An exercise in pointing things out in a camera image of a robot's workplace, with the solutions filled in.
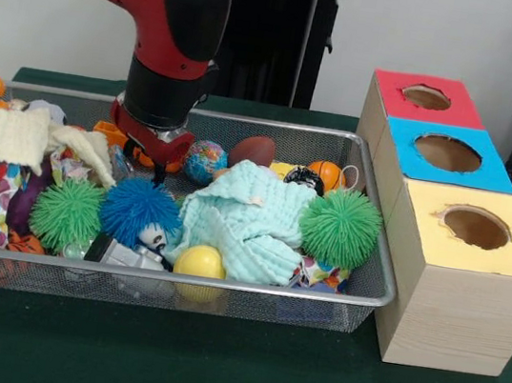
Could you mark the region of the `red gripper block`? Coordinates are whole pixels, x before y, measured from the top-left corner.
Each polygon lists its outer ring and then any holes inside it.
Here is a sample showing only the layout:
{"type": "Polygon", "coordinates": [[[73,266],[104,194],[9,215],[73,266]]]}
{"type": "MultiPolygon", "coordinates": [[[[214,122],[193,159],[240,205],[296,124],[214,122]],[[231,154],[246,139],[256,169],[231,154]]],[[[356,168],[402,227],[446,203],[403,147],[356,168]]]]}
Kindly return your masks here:
{"type": "Polygon", "coordinates": [[[113,101],[111,118],[127,137],[123,150],[125,156],[134,157],[134,151],[138,149],[155,164],[152,181],[157,187],[165,183],[167,166],[182,160],[195,141],[195,136],[185,126],[167,131],[137,121],[130,116],[122,101],[113,101]]]}

